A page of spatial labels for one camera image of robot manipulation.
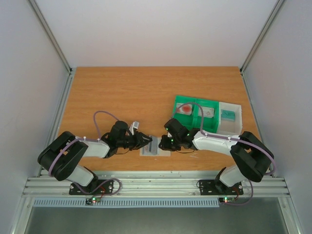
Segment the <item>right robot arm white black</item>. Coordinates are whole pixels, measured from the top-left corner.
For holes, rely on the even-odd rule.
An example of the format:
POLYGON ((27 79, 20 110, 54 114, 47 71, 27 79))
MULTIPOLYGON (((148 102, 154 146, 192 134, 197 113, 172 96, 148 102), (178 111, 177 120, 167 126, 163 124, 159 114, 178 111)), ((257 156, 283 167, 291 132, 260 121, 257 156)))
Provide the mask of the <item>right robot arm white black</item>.
POLYGON ((260 182, 270 165, 274 165, 272 152, 251 132, 226 136, 204 131, 200 128, 188 130, 177 119, 165 125, 168 134, 161 137, 159 148, 164 151, 179 151, 181 148, 212 151, 231 156, 234 166, 225 167, 212 182, 213 191, 225 195, 244 180, 260 182))

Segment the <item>translucent grey card holder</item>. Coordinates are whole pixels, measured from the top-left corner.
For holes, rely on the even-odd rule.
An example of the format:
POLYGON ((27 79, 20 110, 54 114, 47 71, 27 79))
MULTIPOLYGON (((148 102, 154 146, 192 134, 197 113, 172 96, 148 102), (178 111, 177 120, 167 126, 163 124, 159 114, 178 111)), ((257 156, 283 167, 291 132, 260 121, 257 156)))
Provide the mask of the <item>translucent grey card holder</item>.
POLYGON ((152 141, 140 149, 140 156, 171 156, 170 151, 164 151, 159 148, 161 138, 150 135, 152 141))

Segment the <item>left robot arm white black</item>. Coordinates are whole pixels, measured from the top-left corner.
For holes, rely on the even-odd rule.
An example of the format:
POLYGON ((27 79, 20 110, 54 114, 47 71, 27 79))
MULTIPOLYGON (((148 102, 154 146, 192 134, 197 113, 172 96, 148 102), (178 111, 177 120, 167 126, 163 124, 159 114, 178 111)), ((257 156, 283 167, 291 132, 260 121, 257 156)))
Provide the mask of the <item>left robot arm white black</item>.
POLYGON ((79 162, 84 157, 110 158, 120 148, 132 151, 148 145, 153 139, 139 132, 138 126, 136 121, 129 126, 118 120, 99 139, 78 137, 65 131, 39 154, 38 163, 56 180, 71 181, 87 194, 93 194, 98 189, 98 177, 79 166, 79 162))

